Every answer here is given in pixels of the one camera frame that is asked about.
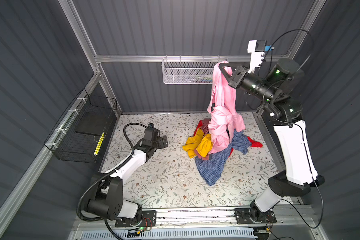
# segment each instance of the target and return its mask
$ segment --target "floral pattern mat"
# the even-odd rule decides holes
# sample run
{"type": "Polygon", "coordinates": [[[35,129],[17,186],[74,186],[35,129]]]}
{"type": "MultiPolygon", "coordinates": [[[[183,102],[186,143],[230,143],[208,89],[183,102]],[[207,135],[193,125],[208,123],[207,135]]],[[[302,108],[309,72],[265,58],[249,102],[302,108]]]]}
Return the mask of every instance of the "floral pattern mat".
{"type": "MultiPolygon", "coordinates": [[[[249,147],[246,155],[234,150],[221,178],[211,187],[200,176],[195,160],[182,149],[198,122],[210,118],[208,113],[121,115],[102,172],[114,167],[130,153],[123,135],[126,124],[153,122],[161,135],[167,136],[169,147],[157,150],[134,172],[123,186],[124,199],[142,204],[145,209],[249,205],[266,189],[268,178],[278,170],[253,114],[240,114],[246,127],[244,134],[264,146],[249,147]]],[[[144,128],[140,126],[129,126],[126,132],[133,144],[144,136],[144,128]]]]}

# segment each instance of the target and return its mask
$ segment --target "pile of clothes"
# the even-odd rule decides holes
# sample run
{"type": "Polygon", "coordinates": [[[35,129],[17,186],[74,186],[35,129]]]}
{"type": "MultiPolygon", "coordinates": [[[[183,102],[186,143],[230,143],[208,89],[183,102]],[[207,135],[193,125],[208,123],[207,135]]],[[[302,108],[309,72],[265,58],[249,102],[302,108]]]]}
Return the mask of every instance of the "pile of clothes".
{"type": "MultiPolygon", "coordinates": [[[[195,158],[197,169],[209,186],[221,177],[225,162],[234,149],[246,154],[250,146],[263,146],[243,134],[244,120],[235,109],[236,90],[228,86],[219,64],[213,69],[211,102],[207,109],[211,119],[201,120],[193,137],[189,137],[183,146],[189,157],[195,158]]],[[[230,67],[225,70],[232,74],[230,67]]]]}

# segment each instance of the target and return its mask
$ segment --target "blue checkered cloth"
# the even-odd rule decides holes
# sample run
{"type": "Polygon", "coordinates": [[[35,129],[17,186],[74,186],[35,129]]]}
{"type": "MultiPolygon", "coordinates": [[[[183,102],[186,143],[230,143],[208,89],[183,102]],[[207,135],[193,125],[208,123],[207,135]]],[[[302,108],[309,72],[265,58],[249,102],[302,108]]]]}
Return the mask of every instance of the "blue checkered cloth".
{"type": "Polygon", "coordinates": [[[210,154],[209,160],[207,161],[203,161],[200,158],[195,157],[196,166],[200,175],[209,186],[214,185],[221,177],[225,162],[231,153],[231,148],[246,154],[248,152],[248,147],[251,145],[251,142],[248,140],[247,136],[243,134],[243,131],[237,132],[235,129],[233,132],[232,142],[226,149],[210,154]]]}

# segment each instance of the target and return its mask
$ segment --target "pink shirt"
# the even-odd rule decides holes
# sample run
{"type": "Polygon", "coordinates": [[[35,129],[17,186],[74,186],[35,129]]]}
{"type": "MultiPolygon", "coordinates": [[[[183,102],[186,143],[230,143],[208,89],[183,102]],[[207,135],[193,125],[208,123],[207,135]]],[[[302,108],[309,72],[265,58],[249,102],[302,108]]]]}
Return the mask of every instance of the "pink shirt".
{"type": "MultiPolygon", "coordinates": [[[[211,102],[207,109],[211,114],[211,121],[208,124],[208,128],[213,142],[210,153],[226,149],[230,141],[232,141],[234,129],[236,129],[237,132],[245,129],[243,118],[236,112],[236,89],[228,85],[227,80],[219,69],[220,63],[217,63],[213,68],[211,102]],[[214,103],[215,106],[211,112],[212,103],[214,103]]],[[[225,70],[229,75],[232,74],[230,67],[225,67],[225,70]]]]}

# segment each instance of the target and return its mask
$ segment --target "black wire basket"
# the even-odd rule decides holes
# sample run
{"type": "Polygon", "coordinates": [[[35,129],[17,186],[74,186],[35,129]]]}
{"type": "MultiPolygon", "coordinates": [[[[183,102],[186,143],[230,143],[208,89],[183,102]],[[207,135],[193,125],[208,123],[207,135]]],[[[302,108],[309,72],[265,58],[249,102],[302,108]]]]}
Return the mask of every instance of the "black wire basket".
{"type": "Polygon", "coordinates": [[[59,119],[44,145],[59,160],[96,163],[97,158],[106,153],[117,120],[116,110],[116,99],[87,94],[76,109],[68,110],[70,116],[60,128],[62,117],[59,119]],[[93,126],[96,133],[88,130],[93,126]],[[47,142],[56,131],[55,140],[47,142]]]}

